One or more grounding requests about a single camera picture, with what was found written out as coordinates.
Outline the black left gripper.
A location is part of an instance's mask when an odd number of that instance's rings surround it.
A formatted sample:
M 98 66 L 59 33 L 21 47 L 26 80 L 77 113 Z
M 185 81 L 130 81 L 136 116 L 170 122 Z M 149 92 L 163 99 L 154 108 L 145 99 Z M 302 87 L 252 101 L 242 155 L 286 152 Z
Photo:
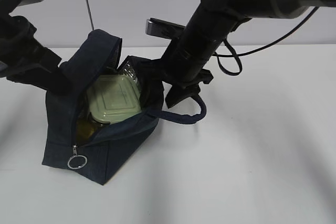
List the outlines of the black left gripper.
M 61 58 L 34 37 L 37 29 L 23 16 L 1 16 L 1 77 L 51 93 L 68 93 L 71 81 Z

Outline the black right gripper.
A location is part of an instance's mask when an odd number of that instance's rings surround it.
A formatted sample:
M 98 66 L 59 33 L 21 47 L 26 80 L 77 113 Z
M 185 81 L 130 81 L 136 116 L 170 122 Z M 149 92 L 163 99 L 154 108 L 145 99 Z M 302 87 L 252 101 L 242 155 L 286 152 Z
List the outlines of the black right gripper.
M 165 102 L 170 109 L 187 98 L 198 95 L 201 91 L 199 83 L 209 84 L 212 73 L 204 69 L 202 62 L 196 61 L 165 61 L 162 63 L 162 72 L 172 86 L 167 93 Z

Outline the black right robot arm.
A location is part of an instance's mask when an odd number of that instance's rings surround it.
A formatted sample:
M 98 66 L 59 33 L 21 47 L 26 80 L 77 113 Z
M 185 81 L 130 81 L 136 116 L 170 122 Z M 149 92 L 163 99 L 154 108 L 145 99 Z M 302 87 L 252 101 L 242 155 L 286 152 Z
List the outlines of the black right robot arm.
M 335 0 L 200 0 L 186 27 L 162 56 L 172 78 L 167 106 L 192 96 L 187 88 L 197 82 L 210 57 L 239 25 L 253 18 L 297 18 L 309 7 L 335 7 Z

